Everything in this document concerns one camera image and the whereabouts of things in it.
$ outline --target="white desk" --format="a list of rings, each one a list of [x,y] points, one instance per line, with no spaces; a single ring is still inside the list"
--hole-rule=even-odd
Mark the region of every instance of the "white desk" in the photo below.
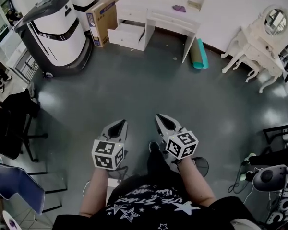
[[[176,11],[174,5],[184,6],[186,13]],[[132,32],[108,30],[111,43],[145,51],[152,37],[155,27],[160,27],[187,36],[183,60],[186,59],[200,24],[195,20],[198,17],[196,9],[189,8],[186,1],[181,0],[119,0],[116,4],[118,25],[125,20],[136,22],[145,28],[140,37]]]
[[[259,93],[262,93],[265,87],[273,84],[278,77],[282,76],[285,70],[279,56],[275,56],[273,58],[271,56],[271,53],[266,49],[267,42],[257,39],[252,34],[250,27],[241,27],[241,31],[230,42],[227,52],[221,55],[222,58],[225,58],[229,55],[229,52],[231,51],[235,42],[238,42],[240,49],[238,53],[233,57],[233,59],[229,62],[229,64],[222,69],[223,73],[226,73],[237,60],[242,58],[242,61],[244,62],[244,59],[246,57],[248,60],[246,60],[245,63],[254,69],[254,74],[251,77],[253,78],[259,73],[259,70],[255,65],[257,64],[255,62],[258,62],[259,66],[266,68],[272,76],[270,80],[268,80],[261,86],[261,88],[259,89]]]

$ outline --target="shoe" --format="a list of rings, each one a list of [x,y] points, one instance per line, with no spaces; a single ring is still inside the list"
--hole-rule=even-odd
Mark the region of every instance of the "shoe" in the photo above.
[[[246,180],[246,174],[247,174],[247,173],[253,174],[253,171],[247,171],[245,174],[241,174],[241,175],[240,175],[240,181],[245,181],[245,180]]]
[[[34,87],[34,83],[33,82],[30,82],[27,89],[29,90],[29,94],[30,94],[30,97],[31,99],[34,98],[34,95],[35,95],[35,87]]]
[[[255,153],[250,153],[249,156],[247,156],[247,157],[244,159],[243,165],[249,164],[249,163],[250,163],[250,157],[254,157],[254,156],[256,156]]]
[[[4,84],[0,85],[0,90],[2,93],[4,92]]]
[[[152,152],[152,150],[160,150],[160,146],[156,141],[151,141],[149,143],[149,151]]]
[[[5,80],[5,82],[11,81],[12,80],[12,76],[9,76],[7,80]]]

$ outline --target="blue chair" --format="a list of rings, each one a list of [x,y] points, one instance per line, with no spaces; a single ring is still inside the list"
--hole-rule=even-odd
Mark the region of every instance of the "blue chair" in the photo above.
[[[39,174],[47,174],[47,172],[27,173],[21,168],[0,164],[0,195],[9,200],[14,194],[19,194],[39,215],[62,207],[62,205],[59,205],[44,210],[45,194],[63,192],[67,188],[45,191],[30,176]]]

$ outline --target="purple object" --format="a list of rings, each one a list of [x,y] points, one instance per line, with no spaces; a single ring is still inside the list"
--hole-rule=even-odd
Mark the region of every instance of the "purple object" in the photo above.
[[[178,12],[187,12],[184,6],[174,5],[172,8]]]

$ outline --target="desk drawer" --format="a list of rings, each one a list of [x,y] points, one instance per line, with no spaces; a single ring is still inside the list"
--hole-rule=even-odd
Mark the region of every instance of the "desk drawer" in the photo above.
[[[115,30],[108,29],[109,41],[112,44],[137,46],[145,28],[137,25],[119,24]]]
[[[186,29],[188,31],[194,31],[194,24],[186,22],[184,20],[181,19],[177,19],[171,16],[167,16],[158,12],[151,12],[149,19],[151,20],[156,20],[156,21],[161,21],[161,22],[167,22],[170,23],[172,25],[181,27],[183,29]]]
[[[117,6],[118,19],[146,23],[146,14],[147,10],[137,10],[129,7]]]

